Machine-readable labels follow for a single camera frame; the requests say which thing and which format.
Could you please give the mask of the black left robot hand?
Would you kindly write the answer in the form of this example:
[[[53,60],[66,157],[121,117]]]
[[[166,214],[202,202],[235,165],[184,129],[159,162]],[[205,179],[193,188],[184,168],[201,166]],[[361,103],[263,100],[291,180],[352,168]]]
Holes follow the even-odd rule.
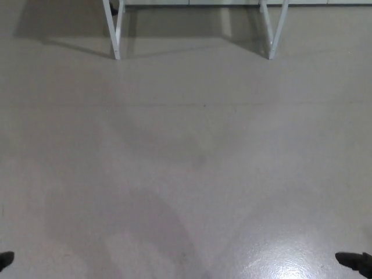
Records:
[[[15,259],[15,253],[13,251],[6,251],[0,253],[0,272],[5,268],[9,267]]]

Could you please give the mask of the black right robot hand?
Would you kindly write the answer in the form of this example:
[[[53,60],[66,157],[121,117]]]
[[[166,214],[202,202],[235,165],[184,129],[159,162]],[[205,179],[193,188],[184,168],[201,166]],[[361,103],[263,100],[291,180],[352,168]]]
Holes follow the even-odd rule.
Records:
[[[339,264],[358,271],[360,275],[366,278],[371,276],[371,255],[363,253],[337,252],[335,258]]]

